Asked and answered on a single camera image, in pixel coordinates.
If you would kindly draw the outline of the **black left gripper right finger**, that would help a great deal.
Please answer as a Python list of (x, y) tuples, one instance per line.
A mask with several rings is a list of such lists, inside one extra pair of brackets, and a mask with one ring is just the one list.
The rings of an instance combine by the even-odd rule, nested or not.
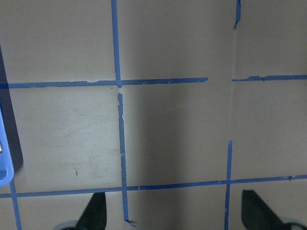
[(241, 220), (247, 230), (288, 229), (254, 190), (242, 191)]

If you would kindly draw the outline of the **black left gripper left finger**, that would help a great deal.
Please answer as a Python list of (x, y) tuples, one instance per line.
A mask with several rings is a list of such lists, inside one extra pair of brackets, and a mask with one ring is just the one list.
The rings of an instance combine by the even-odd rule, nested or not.
[(106, 229), (106, 194), (94, 193), (76, 224), (78, 230)]

